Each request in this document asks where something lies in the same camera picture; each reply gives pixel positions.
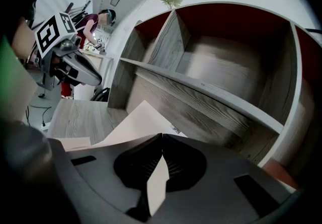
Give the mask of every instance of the robotic arm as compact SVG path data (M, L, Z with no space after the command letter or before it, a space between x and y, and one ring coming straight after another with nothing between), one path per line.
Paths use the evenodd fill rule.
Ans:
M81 83L97 86L102 82L101 75L78 50L81 38L76 34L70 16L61 12L35 32L36 46L29 60L44 73L39 86L52 90L55 77L74 86Z

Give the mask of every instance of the black slot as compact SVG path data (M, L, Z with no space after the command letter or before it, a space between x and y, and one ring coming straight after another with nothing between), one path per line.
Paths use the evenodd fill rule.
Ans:
M237 177L234 181L260 217L266 216L279 207L278 202L251 176Z
M77 158L77 159L72 159L70 161L74 166L77 166L77 165L84 164L87 162L92 162L94 160L96 160L96 158L94 156L86 156L86 157L81 157L81 158Z

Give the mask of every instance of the maroon shirt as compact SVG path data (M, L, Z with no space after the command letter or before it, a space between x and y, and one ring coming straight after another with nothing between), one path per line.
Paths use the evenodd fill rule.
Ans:
M80 45L79 45L79 47L81 48L81 49L83 49L83 47L84 47L84 43L85 43L85 40L86 40L86 37L85 37L85 35L84 35L84 33L83 33L83 30L84 30L84 28L85 28L85 26L86 26L86 24L87 24L87 22L89 21L89 20L93 20L94 21L94 24L93 24L93 26L92 26L92 28L91 28L91 30L90 30L90 32L91 33L94 33L94 31L95 31L95 29L97 28L97 26L98 26L98 24L99 24L99 15L97 15L97 14L90 14L90 15L88 15L88 16L86 16L86 17L84 17L84 19L83 20L81 20L78 24L76 24L76 26L75 26L75 28L76 28L76 30L77 30L77 32L78 32L78 36L80 36L81 38L82 38L82 41L81 41L81 43L80 43Z

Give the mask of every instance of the wooden table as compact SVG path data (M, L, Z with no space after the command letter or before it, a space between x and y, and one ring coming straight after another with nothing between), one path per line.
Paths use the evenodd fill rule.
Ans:
M108 109L106 102L61 99L50 122L49 138L90 137L103 141L127 116L121 109Z

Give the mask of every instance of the red object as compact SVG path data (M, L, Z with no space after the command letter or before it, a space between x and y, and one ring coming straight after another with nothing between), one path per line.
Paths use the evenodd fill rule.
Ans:
M80 49L83 49L86 37L85 37L84 34L77 34L77 36L80 36L80 38L82 38L82 41L79 44L79 48ZM60 86L61 86L61 92L60 92L60 94L62 96L70 96L71 95L72 88L70 87L70 84L68 84L68 83L61 83Z

